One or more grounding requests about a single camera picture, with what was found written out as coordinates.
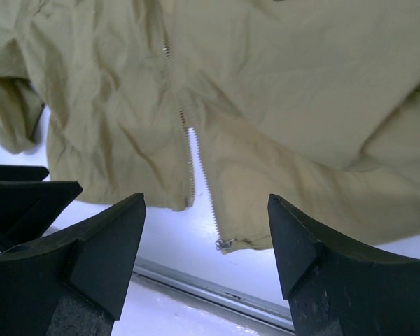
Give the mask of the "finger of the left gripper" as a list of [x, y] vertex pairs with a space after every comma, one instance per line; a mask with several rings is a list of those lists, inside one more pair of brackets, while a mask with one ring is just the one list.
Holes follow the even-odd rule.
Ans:
[[0, 245], [38, 239], [83, 189], [76, 181], [46, 181], [42, 166], [0, 164]]

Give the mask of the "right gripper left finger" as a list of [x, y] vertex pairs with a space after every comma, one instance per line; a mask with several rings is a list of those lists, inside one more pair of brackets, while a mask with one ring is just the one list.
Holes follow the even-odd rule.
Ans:
[[0, 335], [110, 335], [145, 218], [144, 196], [134, 194], [0, 253]]

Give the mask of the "tan hooded zip jacket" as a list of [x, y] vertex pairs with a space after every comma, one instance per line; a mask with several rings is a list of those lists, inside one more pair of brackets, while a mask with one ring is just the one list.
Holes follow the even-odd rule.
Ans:
[[0, 144], [80, 199], [182, 211], [272, 247], [267, 198], [378, 245], [420, 234], [420, 1], [0, 1]]

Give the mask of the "metal zipper slider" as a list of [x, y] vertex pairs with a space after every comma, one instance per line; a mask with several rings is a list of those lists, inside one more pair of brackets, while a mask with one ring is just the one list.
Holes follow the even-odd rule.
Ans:
[[229, 253], [230, 251], [234, 250], [234, 243], [236, 242], [236, 239], [218, 239], [215, 242], [216, 250], [217, 251], [225, 251]]

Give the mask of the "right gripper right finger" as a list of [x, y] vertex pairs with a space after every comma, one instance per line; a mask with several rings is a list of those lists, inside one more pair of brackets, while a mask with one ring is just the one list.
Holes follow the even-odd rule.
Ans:
[[420, 259], [356, 241], [278, 195], [267, 208], [296, 335], [420, 335]]

